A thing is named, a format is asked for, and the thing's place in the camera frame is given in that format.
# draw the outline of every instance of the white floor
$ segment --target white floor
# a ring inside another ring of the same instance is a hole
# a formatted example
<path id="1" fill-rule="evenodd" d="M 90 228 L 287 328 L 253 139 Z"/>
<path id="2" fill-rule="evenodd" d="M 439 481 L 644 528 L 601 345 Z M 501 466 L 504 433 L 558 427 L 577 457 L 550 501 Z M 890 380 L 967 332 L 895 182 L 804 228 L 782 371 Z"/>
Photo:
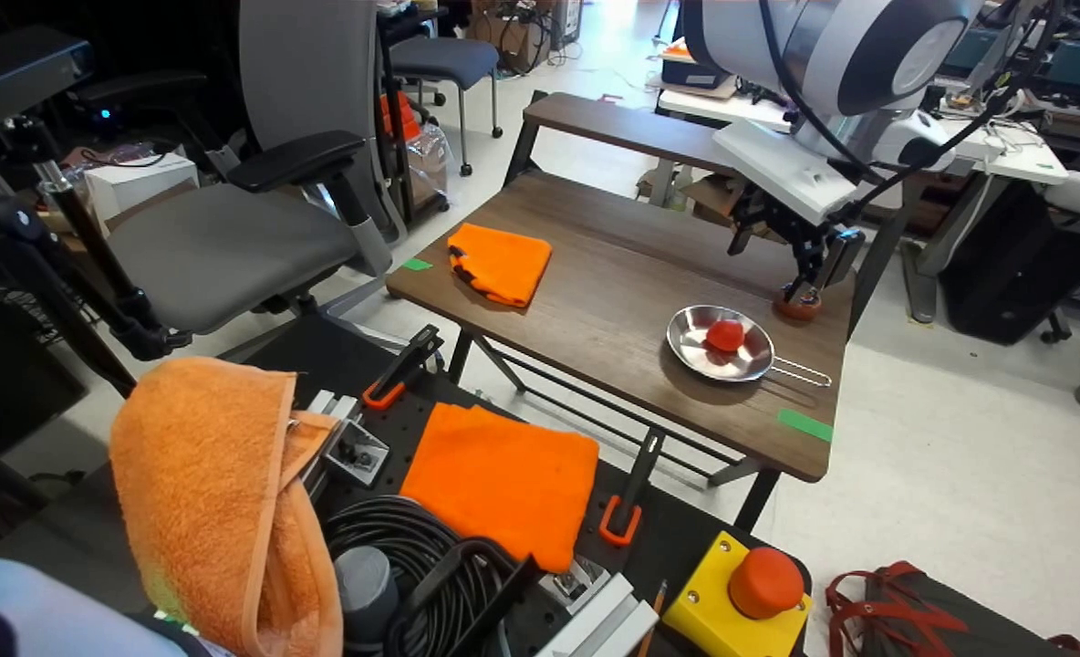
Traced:
<path id="1" fill-rule="evenodd" d="M 656 13 L 662 0 L 596 0 L 577 47 L 527 81 L 501 81 L 504 139 L 489 139 L 489 83 L 473 88 L 467 97 L 473 175 L 460 177 L 453 160 L 453 211 L 398 243 L 398 259 L 498 194 L 532 88 L 652 107 Z M 618 194 L 633 194 L 648 167 L 647 156 L 577 139 L 541 139 L 535 160 Z M 358 316 L 389 334 L 439 321 L 408 304 L 371 304 Z M 241 316 L 195 351 L 218 355 L 269 326 L 279 316 Z M 464 384 L 516 403 L 509 384 L 477 362 Z M 843 570 L 908 559 L 1039 636 L 1080 636 L 1080 403 L 1068 395 L 1074 384 L 1080 384 L 1080 332 L 1061 345 L 1036 339 L 991 345 L 940 321 L 915 326 L 906 316 L 906 287 L 890 271 L 848 351 L 832 472 L 816 486 L 785 479 L 759 535 L 810 564 L 816 598 Z M 18 446 L 10 464 L 21 472 L 99 466 L 117 403 L 117 395 L 90 380 L 90 395 Z M 516 408 L 558 423 L 535 403 Z M 720 492 L 665 475 L 656 481 L 723 519 L 745 492 L 745 481 Z M 807 648 L 824 653 L 824 621 L 815 621 Z"/>

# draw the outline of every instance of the black cable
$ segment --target black cable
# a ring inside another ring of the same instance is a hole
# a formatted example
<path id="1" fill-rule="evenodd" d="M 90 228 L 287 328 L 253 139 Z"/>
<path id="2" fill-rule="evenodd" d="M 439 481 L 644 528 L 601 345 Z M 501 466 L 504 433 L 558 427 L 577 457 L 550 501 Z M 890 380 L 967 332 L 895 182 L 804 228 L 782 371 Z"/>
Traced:
<path id="1" fill-rule="evenodd" d="M 387 632 L 387 657 L 444 657 L 498 598 L 509 574 L 493 559 L 464 559 L 471 548 L 449 532 L 426 508 L 404 495 L 352 501 L 324 519 L 324 539 L 331 554 L 352 548 L 378 548 L 394 564 L 394 587 L 400 612 Z"/>
<path id="2" fill-rule="evenodd" d="M 852 219 L 855 219 L 866 205 L 872 205 L 881 194 L 887 194 L 890 186 L 898 186 L 903 177 L 908 177 L 908 175 L 915 175 L 915 171 L 927 171 L 940 153 L 950 153 L 951 147 L 967 141 L 977 128 L 987 128 L 995 113 L 1005 113 L 1007 101 L 1018 94 L 1018 88 L 1023 88 L 1029 77 L 1036 77 L 1036 70 L 1044 66 L 1044 53 L 1049 53 L 1049 45 L 1052 45 L 1052 37 L 1053 37 L 1053 30 L 1060 30 L 1061 12 L 1066 12 L 1066 0 L 1052 0 L 1049 30 L 1044 30 L 1044 37 L 1036 41 L 1036 47 L 1033 47 L 1025 70 L 1023 70 L 1005 92 L 995 92 L 995 94 L 987 101 L 987 108 L 983 108 L 965 131 L 957 131 L 957 135 L 944 139 L 939 150 L 932 150 L 927 156 L 911 160 L 908 167 L 895 171 L 890 177 L 882 177 L 881 186 L 872 186 L 866 195 L 852 199 L 852 205 L 838 211 L 838 219 L 852 221 Z"/>
<path id="3" fill-rule="evenodd" d="M 768 32 L 768 51 L 770 51 L 773 77 L 785 83 L 785 92 L 792 94 L 792 101 L 796 101 L 796 108 L 804 113 L 804 120 L 807 120 L 810 128 L 816 128 L 822 139 L 832 141 L 832 150 L 838 150 L 852 164 L 859 164 L 859 167 L 866 171 L 870 182 L 876 182 L 881 175 L 872 171 L 872 164 L 863 160 L 852 147 L 843 147 L 843 141 L 827 131 L 827 125 L 807 107 L 807 97 L 804 97 L 804 92 L 800 92 L 800 83 L 796 83 L 796 77 L 792 77 L 785 53 L 782 53 L 782 41 L 779 41 L 779 32 L 773 32 L 773 12 L 770 12 L 770 0 L 759 0 L 759 13 L 764 13 L 764 32 Z"/>

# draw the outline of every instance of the orange cloth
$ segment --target orange cloth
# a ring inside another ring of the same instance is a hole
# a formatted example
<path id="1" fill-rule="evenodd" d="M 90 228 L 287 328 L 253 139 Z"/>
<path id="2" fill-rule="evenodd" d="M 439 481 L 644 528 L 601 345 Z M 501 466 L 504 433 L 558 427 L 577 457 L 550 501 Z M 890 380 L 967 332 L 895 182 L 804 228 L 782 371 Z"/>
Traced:
<path id="1" fill-rule="evenodd" d="M 485 408 L 434 403 L 400 495 L 464 535 L 489 535 L 545 570 L 574 564 L 599 446 Z"/>
<path id="2" fill-rule="evenodd" d="M 541 287 L 550 243 L 464 221 L 449 239 L 453 271 L 489 304 L 527 310 Z"/>
<path id="3" fill-rule="evenodd" d="M 331 420 L 292 416 L 292 391 L 292 371 L 174 356 L 110 439 L 150 601 L 237 657 L 343 653 L 335 570 L 298 481 Z"/>

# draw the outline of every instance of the chair backrest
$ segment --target chair backrest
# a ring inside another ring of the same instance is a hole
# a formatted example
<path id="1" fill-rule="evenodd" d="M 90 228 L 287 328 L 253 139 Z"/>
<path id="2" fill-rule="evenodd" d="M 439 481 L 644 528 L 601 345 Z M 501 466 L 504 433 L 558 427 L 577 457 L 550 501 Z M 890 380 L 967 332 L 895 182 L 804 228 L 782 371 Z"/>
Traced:
<path id="1" fill-rule="evenodd" d="M 400 225 L 378 182 L 377 3 L 241 0 L 241 94 L 260 147 L 355 131 L 369 147 L 352 182 L 378 225 Z"/>

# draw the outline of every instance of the green tape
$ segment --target green tape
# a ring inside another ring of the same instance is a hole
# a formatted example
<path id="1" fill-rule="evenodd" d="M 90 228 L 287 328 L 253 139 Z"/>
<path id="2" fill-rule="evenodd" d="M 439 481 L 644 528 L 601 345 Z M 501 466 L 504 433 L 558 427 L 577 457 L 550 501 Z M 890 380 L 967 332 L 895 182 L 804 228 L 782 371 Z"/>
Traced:
<path id="1" fill-rule="evenodd" d="M 426 259 L 404 259 L 400 271 L 423 273 L 423 271 L 432 271 L 432 262 Z"/>
<path id="2" fill-rule="evenodd" d="M 822 423 L 800 408 L 782 408 L 773 416 L 782 427 L 796 429 L 796 433 L 807 433 L 807 439 L 816 439 L 816 440 L 832 440 L 832 423 Z"/>

